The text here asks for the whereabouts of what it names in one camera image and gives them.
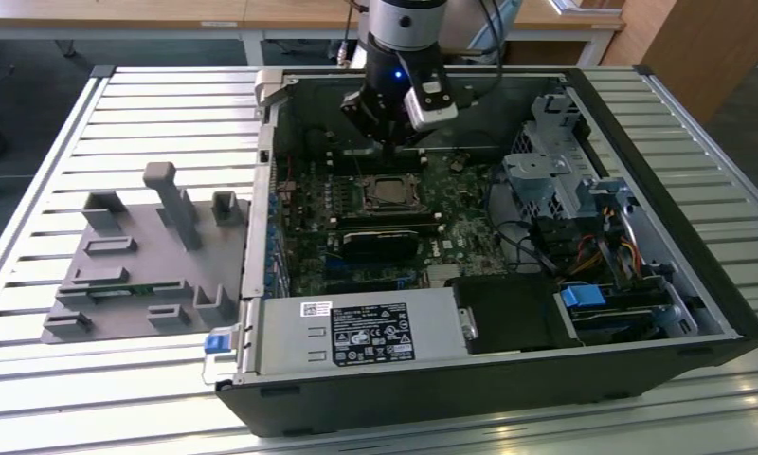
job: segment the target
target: barcode sticker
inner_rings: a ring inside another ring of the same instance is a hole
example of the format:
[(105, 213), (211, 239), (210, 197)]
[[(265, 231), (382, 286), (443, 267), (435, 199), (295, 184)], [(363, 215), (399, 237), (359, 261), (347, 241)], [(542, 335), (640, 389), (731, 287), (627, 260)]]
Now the barcode sticker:
[(226, 21), (202, 21), (202, 27), (238, 27), (238, 23)]
[(329, 301), (305, 301), (301, 303), (301, 316), (327, 316), (330, 314)]

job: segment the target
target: workbench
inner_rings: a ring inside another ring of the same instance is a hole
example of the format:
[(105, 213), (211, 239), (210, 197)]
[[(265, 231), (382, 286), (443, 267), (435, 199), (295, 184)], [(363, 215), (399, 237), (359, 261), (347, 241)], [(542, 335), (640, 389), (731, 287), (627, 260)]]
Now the workbench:
[[(632, 399), (258, 439), (202, 380), (205, 335), (39, 344), (85, 228), (78, 209), (89, 191), (117, 190), (125, 204), (154, 202), (142, 169), (167, 160), (191, 200), (209, 200), (217, 190), (249, 198), (255, 73), (242, 67), (117, 68), (89, 79), (0, 239), (0, 453), (523, 449), (598, 455), (758, 448), (758, 350)], [(631, 68), (585, 73), (758, 313), (758, 191), (655, 78)], [(614, 156), (601, 162), (610, 174), (621, 173)], [(219, 362), (213, 373), (231, 367)]]
[[(342, 0), (0, 0), (0, 40), (231, 39), (261, 66), (266, 39), (342, 39), (347, 11)], [(622, 27), (617, 17), (562, 16), (550, 0), (525, 0), (506, 40), (583, 42), (589, 66)]]

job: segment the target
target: gray carpet floor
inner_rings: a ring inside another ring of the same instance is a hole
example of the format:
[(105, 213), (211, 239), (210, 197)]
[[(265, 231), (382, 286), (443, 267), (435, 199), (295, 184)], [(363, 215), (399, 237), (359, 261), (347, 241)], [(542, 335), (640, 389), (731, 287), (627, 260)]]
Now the gray carpet floor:
[[(330, 64), (326, 43), (265, 45), (265, 61), (278, 65)], [(65, 59), (53, 42), (0, 41), (0, 129), (9, 151), (0, 158), (0, 234), (30, 182), (30, 177), (78, 98), (97, 64), (134, 66), (243, 65), (235, 41), (83, 41), (78, 55)], [(758, 68), (723, 104), (706, 129), (758, 185)]]

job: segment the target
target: motherboard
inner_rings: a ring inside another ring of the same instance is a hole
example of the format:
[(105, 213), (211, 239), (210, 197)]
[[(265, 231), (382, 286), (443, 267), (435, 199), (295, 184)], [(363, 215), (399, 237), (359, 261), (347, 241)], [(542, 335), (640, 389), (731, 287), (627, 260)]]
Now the motherboard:
[(403, 173), (361, 151), (323, 158), (287, 158), (279, 172), (291, 296), (441, 287), (505, 272), (483, 209), (490, 165), (454, 150), (409, 151), (394, 160)]

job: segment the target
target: table leg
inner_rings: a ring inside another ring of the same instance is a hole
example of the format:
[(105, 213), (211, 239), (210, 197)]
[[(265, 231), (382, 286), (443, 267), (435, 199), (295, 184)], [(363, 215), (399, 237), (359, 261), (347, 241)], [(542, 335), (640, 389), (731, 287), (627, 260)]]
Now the table leg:
[(247, 58), (247, 66), (263, 66), (262, 39), (263, 33), (261, 30), (243, 30), (241, 32), (241, 43), (243, 44), (243, 55)]
[(578, 66), (598, 66), (603, 52), (609, 47), (609, 42), (615, 34), (613, 30), (599, 30), (594, 33), (593, 39), (586, 42), (586, 46), (578, 56)]
[(65, 58), (70, 58), (75, 55), (75, 47), (73, 46), (73, 40), (54, 40), (55, 46), (59, 48), (61, 55)]

